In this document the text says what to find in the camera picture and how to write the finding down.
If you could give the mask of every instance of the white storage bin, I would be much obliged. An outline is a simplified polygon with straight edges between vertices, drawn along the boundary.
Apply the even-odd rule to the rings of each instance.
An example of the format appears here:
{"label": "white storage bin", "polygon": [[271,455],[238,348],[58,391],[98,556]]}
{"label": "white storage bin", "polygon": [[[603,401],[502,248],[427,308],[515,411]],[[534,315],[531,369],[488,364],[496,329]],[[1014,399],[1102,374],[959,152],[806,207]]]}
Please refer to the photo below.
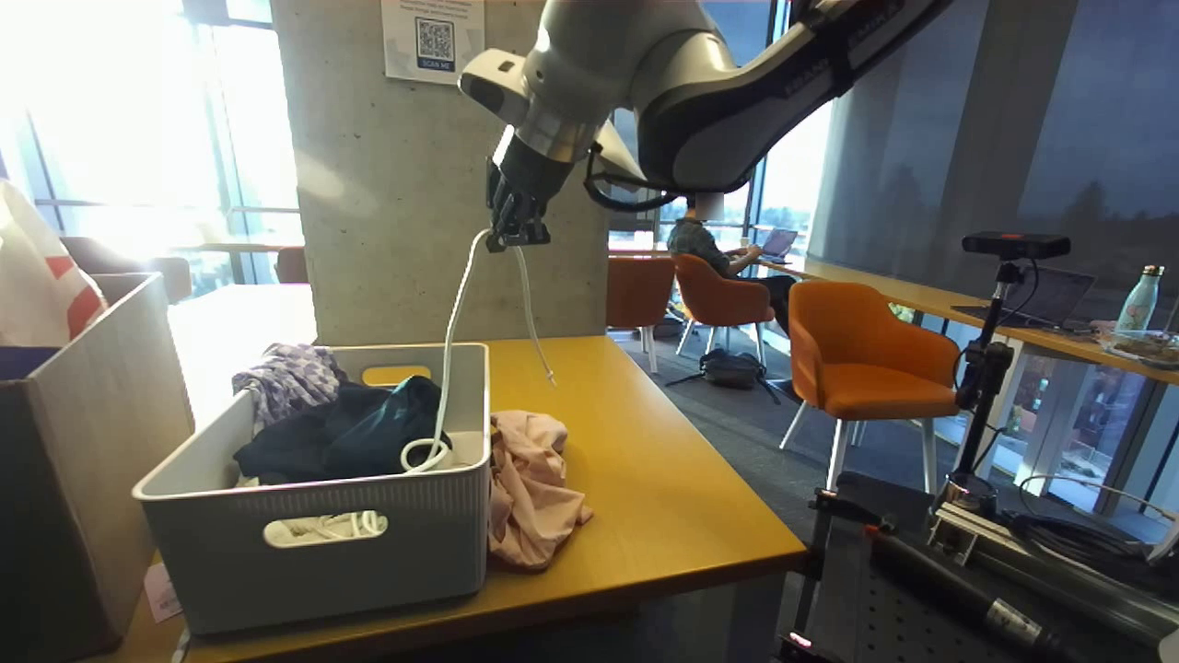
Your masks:
{"label": "white storage bin", "polygon": [[[342,373],[424,364],[442,384],[442,345],[330,345]],[[233,484],[233,454],[253,438],[253,401],[192,433],[132,496],[170,566],[192,632],[233,632],[375,608],[472,595],[486,577],[488,391],[486,345],[448,345],[444,433],[453,455],[427,473]],[[275,520],[384,516],[384,534],[284,547]]]}

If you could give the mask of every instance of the pink cloth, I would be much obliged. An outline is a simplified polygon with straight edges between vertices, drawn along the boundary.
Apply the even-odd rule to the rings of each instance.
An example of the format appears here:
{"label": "pink cloth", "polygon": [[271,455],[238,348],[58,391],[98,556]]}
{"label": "pink cloth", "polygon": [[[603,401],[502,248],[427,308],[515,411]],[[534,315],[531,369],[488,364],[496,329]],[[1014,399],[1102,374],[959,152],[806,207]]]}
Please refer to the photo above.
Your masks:
{"label": "pink cloth", "polygon": [[584,492],[568,484],[562,438],[544,411],[488,414],[488,556],[542,569],[590,520]]}

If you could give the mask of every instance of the person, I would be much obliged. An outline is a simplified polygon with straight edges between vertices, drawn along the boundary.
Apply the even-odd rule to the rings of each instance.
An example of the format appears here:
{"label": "person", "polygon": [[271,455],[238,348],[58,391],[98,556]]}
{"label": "person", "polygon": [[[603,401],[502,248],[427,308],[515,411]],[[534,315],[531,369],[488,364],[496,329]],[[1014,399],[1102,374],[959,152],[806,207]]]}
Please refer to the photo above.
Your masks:
{"label": "person", "polygon": [[[760,260],[760,248],[739,248],[739,250],[718,250],[712,229],[702,229],[716,208],[718,208],[718,196],[689,196],[689,208],[684,216],[673,222],[671,236],[665,236],[665,250],[671,254],[700,254],[718,277],[728,279],[751,279],[739,277],[746,266]],[[762,284],[771,292],[771,308],[782,325],[782,331],[788,331],[788,287],[794,284],[792,277],[760,277],[751,284]]]}

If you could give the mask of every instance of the robotic arm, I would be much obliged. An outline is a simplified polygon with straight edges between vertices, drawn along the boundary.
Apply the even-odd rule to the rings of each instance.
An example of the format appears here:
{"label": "robotic arm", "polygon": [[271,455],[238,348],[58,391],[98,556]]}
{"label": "robotic arm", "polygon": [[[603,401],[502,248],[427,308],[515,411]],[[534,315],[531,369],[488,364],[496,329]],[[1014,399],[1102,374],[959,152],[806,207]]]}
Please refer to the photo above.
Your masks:
{"label": "robotic arm", "polygon": [[[572,165],[671,196],[720,196],[811,109],[951,0],[794,0],[792,30],[734,67],[695,0],[550,0],[526,54],[481,52],[460,87],[506,120],[486,169],[488,248],[550,243]],[[606,124],[636,109],[636,163]]]}

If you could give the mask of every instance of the bin handle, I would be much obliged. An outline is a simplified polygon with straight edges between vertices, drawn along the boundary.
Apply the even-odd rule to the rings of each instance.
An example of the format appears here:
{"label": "bin handle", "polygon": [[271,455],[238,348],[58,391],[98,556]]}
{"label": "bin handle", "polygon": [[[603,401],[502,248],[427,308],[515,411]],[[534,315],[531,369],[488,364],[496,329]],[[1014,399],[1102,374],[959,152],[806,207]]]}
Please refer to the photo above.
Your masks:
{"label": "bin handle", "polygon": [[370,540],[389,529],[389,520],[375,507],[334,513],[334,516],[297,516],[297,520],[267,520],[260,527],[260,540],[267,547],[309,547],[309,545],[345,545]]}

